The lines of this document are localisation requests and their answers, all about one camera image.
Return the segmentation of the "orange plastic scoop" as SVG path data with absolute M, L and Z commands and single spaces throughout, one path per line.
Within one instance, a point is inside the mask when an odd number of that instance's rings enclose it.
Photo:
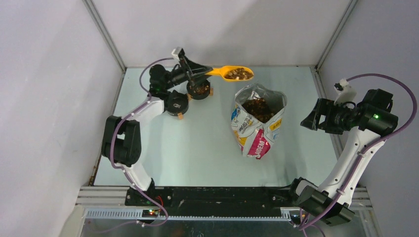
M 221 68 L 213 68 L 210 72 L 206 73 L 206 75 L 219 76 L 227 82 L 247 81 L 254 78 L 253 71 L 244 66 L 223 66 Z

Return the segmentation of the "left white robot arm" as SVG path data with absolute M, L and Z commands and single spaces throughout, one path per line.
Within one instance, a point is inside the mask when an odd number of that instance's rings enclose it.
M 150 189 L 153 179 L 139 161 L 141 126 L 163 113 L 181 119 L 193 96 L 180 93 L 174 87 L 184 82 L 189 86 L 203 85 L 212 71 L 212 67 L 195 63 L 186 56 L 174 56 L 173 59 L 178 63 L 171 71 L 161 65 L 163 59 L 148 65 L 140 75 L 149 73 L 149 88 L 145 88 L 142 78 L 139 79 L 140 87 L 146 92 L 145 101 L 126 116 L 109 116 L 105 122 L 101 154 L 110 160 L 113 168 L 125 174 L 130 185 L 138 190 L 137 199 L 146 206 L 155 202 L 156 192 Z

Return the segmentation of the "pet food bag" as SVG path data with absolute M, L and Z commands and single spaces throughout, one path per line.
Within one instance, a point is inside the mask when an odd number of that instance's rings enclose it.
M 274 111 L 267 123 L 258 121 L 242 107 L 246 100 L 255 98 L 264 98 Z M 235 94 L 231 129 L 242 156 L 261 159 L 269 152 L 278 138 L 287 102 L 283 92 L 268 89 L 260 83 L 248 85 Z

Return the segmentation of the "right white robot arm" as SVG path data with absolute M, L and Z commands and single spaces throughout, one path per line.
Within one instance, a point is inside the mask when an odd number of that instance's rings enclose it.
M 320 98 L 301 126 L 342 135 L 347 131 L 346 145 L 328 177 L 319 186 L 302 177 L 294 179 L 287 193 L 288 202 L 308 212 L 328 226 L 348 223 L 354 217 L 349 209 L 354 190 L 362 173 L 386 135 L 391 134 L 398 117 L 391 114 L 393 95 L 381 89 L 370 89 L 354 108 L 349 101 L 335 102 Z

